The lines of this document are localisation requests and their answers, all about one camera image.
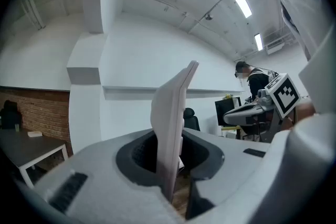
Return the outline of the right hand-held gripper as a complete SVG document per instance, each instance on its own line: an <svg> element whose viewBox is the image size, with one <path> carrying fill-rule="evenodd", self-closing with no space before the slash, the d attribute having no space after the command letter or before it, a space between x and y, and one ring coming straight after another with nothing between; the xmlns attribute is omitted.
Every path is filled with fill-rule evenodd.
<svg viewBox="0 0 336 224"><path fill-rule="evenodd" d="M247 103L224 114L223 120L229 125L254 125L258 116L264 113L262 106L274 106L284 119L300 101L292 79L287 73L280 73L264 89L258 90L258 101Z"/></svg>

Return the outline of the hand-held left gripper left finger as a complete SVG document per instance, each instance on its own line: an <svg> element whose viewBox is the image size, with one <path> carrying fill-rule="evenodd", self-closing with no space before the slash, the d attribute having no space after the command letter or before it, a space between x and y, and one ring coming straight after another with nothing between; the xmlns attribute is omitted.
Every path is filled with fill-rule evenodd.
<svg viewBox="0 0 336 224"><path fill-rule="evenodd" d="M183 224L162 194L162 181L132 158L154 135L147 129L89 145L43 176L34 191L55 201L66 180L81 173L87 179L64 216L85 224Z"/></svg>

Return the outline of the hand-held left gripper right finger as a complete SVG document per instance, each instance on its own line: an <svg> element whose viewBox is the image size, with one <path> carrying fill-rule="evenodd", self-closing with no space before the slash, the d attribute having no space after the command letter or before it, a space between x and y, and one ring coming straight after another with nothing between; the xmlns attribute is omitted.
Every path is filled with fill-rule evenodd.
<svg viewBox="0 0 336 224"><path fill-rule="evenodd" d="M183 130L183 162L191 169L186 224L248 224L260 197L244 191L253 189L263 160L248 148L267 152L270 144Z"/></svg>

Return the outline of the white remote device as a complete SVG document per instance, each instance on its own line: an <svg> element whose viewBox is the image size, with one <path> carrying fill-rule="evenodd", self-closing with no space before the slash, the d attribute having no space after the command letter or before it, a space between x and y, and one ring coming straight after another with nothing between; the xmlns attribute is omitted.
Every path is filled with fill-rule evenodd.
<svg viewBox="0 0 336 224"><path fill-rule="evenodd" d="M150 122L158 140L156 173L162 180L162 193L169 202L173 200L179 168L186 91L198 65L198 61L191 61L186 68L157 88L151 103Z"/></svg>

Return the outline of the person's right forearm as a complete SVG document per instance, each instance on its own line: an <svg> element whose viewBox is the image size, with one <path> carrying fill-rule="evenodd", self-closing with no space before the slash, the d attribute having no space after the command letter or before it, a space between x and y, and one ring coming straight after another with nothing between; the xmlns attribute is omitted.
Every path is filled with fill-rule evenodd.
<svg viewBox="0 0 336 224"><path fill-rule="evenodd" d="M316 112L312 102L303 102L303 103L299 103L296 106L296 120L297 122L308 118L312 115L314 115Z"/></svg>

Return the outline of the black monitor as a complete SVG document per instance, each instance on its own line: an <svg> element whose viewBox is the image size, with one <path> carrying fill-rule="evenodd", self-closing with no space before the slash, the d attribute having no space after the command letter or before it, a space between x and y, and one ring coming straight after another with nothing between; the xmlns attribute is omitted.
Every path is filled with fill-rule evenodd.
<svg viewBox="0 0 336 224"><path fill-rule="evenodd" d="M223 99L220 101L215 101L215 108L218 125L223 127L230 126L230 124L224 121L224 115L235 108L233 99Z"/></svg>

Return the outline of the yellow table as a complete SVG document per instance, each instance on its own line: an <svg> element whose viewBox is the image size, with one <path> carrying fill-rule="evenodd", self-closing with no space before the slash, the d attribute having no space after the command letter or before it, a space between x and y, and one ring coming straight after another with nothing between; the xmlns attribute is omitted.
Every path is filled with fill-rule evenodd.
<svg viewBox="0 0 336 224"><path fill-rule="evenodd" d="M240 126L222 126L221 128L221 136L225 138L232 139L241 139L241 128Z"/></svg>

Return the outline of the black office chair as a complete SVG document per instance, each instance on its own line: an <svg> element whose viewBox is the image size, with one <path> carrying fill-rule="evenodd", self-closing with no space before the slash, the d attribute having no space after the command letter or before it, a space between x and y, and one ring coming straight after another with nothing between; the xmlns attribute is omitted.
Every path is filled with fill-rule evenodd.
<svg viewBox="0 0 336 224"><path fill-rule="evenodd" d="M184 127L200 131L198 118L195 116L195 112L191 108L186 108L183 113Z"/></svg>

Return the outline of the white ceiling air conditioner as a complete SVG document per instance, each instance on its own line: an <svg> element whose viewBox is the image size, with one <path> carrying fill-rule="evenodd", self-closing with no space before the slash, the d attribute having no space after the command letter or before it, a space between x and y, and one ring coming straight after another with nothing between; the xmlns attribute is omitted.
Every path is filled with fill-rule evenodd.
<svg viewBox="0 0 336 224"><path fill-rule="evenodd" d="M284 42L273 42L273 43L269 43L266 46L266 53L268 55L271 55L273 53L276 53L278 51L280 51L283 47L284 47L285 43Z"/></svg>

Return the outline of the short ceiling light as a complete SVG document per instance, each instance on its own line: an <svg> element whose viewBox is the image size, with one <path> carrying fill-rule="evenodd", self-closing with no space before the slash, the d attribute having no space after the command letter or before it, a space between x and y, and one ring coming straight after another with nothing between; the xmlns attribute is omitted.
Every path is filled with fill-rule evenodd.
<svg viewBox="0 0 336 224"><path fill-rule="evenodd" d="M260 33L256 34L254 36L254 38L255 38L255 42L256 42L258 51L262 51L263 50L263 44L262 44L263 41L262 41Z"/></svg>

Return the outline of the grey desk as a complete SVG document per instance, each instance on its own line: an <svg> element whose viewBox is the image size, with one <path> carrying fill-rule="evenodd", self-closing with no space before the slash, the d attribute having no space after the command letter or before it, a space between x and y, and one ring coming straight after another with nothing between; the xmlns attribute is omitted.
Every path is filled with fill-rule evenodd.
<svg viewBox="0 0 336 224"><path fill-rule="evenodd" d="M33 189L27 169L52 154L61 151L63 159L67 160L68 152L63 140L48 136L29 137L26 131L0 130L0 148L9 160L19 169L26 185Z"/></svg>

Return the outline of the black bag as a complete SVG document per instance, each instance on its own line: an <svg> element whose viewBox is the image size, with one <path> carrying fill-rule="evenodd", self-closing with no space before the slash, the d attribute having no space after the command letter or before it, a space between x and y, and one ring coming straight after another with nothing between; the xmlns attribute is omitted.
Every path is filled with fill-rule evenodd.
<svg viewBox="0 0 336 224"><path fill-rule="evenodd" d="M0 117L2 129L15 129L16 125L21 128L22 114L19 112L16 102L6 100L3 108L0 110Z"/></svg>

